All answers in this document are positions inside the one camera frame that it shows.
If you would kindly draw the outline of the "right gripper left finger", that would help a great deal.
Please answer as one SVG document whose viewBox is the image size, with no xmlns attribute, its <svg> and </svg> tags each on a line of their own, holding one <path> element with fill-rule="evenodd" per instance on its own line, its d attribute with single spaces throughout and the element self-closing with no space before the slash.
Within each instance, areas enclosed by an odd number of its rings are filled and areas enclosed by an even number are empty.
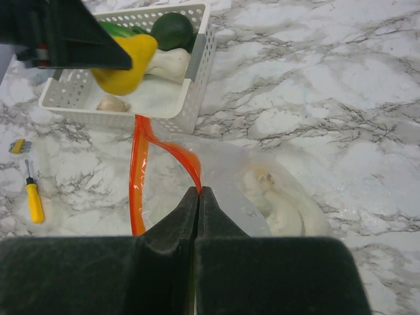
<svg viewBox="0 0 420 315">
<path fill-rule="evenodd" d="M 1 242 L 2 314 L 193 314 L 199 196 L 140 236 Z"/>
</svg>

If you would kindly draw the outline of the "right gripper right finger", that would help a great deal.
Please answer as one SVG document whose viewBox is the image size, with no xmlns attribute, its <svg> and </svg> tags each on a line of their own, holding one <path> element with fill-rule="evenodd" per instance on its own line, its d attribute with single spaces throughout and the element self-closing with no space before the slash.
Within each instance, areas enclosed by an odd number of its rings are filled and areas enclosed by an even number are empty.
<svg viewBox="0 0 420 315">
<path fill-rule="evenodd" d="M 332 237 L 248 236 L 209 187 L 194 243 L 198 314 L 369 314 L 353 256 Z"/>
</svg>

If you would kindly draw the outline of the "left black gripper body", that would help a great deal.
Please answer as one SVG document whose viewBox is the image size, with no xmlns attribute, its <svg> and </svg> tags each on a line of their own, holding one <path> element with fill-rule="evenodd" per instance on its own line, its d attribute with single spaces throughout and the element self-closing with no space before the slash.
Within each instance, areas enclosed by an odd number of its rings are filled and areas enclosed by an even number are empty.
<svg viewBox="0 0 420 315">
<path fill-rule="evenodd" d="M 1 43 L 26 68 L 50 68 L 44 1 L 2 1 Z"/>
</svg>

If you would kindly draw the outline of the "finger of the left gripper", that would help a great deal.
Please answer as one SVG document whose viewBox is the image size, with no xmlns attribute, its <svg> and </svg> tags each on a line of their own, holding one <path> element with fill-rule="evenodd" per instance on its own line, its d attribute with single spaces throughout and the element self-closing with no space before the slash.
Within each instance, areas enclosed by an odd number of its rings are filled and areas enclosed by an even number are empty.
<svg viewBox="0 0 420 315">
<path fill-rule="evenodd" d="M 125 53 L 82 1 L 46 1 L 45 15 L 52 68 L 108 68 L 120 64 L 106 53 Z"/>
</svg>

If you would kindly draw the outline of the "white perforated plastic basket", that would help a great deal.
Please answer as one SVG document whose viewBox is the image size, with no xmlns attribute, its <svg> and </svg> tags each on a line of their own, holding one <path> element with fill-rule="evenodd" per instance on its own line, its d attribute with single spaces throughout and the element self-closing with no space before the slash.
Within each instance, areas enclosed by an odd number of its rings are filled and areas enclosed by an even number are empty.
<svg viewBox="0 0 420 315">
<path fill-rule="evenodd" d="M 101 127 L 131 128 L 141 115 L 194 131 L 216 47 L 209 5 L 91 14 L 81 1 L 50 1 L 38 17 L 37 59 L 56 66 L 42 109 Z"/>
</svg>

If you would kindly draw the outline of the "yellow toy lemon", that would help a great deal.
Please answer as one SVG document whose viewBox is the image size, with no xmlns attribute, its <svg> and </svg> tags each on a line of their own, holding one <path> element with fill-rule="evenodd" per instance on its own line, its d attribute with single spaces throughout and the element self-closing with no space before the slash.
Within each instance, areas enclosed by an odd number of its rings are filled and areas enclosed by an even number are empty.
<svg viewBox="0 0 420 315">
<path fill-rule="evenodd" d="M 125 53 L 124 56 L 111 55 L 113 62 L 120 62 L 108 68 L 91 68 L 91 74 L 98 86 L 106 93 L 126 96 L 141 84 L 148 64 L 158 49 L 158 42 L 151 35 L 132 37 L 112 37 Z"/>
</svg>

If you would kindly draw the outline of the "white toy mushroom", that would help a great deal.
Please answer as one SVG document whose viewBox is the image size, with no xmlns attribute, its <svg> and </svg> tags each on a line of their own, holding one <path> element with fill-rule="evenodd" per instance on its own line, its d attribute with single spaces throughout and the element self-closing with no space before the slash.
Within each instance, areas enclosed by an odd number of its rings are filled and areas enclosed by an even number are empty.
<svg viewBox="0 0 420 315">
<path fill-rule="evenodd" d="M 250 167 L 243 193 L 261 212 L 273 236 L 329 236 L 331 226 L 319 206 L 293 181 L 286 184 L 264 167 Z"/>
</svg>

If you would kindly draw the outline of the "clear orange zip bag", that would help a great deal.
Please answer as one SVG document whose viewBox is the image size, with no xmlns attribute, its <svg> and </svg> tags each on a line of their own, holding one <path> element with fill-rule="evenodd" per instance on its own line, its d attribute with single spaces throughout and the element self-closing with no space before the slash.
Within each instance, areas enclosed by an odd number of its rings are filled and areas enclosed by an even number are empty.
<svg viewBox="0 0 420 315">
<path fill-rule="evenodd" d="M 131 231 L 141 235 L 191 190 L 213 194 L 250 236 L 328 236 L 326 216 L 298 180 L 264 153 L 169 133 L 135 117 L 129 175 Z"/>
</svg>

